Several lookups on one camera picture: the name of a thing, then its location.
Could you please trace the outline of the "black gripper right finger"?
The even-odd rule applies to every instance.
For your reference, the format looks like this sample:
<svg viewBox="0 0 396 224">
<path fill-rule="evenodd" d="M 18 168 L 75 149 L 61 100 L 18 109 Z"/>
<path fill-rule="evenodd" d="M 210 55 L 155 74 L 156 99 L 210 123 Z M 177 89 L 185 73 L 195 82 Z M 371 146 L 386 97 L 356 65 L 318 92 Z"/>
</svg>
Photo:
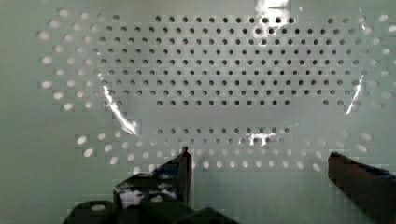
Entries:
<svg viewBox="0 0 396 224">
<path fill-rule="evenodd" d="M 328 177 L 376 224 L 395 224 L 396 182 L 388 170 L 332 152 Z"/>
</svg>

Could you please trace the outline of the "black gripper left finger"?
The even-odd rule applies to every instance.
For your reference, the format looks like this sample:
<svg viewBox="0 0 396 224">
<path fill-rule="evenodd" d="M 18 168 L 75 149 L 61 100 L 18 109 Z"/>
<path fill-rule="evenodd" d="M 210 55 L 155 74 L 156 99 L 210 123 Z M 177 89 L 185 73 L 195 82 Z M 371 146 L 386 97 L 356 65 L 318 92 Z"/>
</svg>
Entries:
<svg viewBox="0 0 396 224">
<path fill-rule="evenodd" d="M 190 198 L 192 157 L 188 147 L 152 172 L 132 175 L 115 186 L 113 202 L 118 209 L 138 206 L 150 195 L 165 194 L 182 203 Z"/>
</svg>

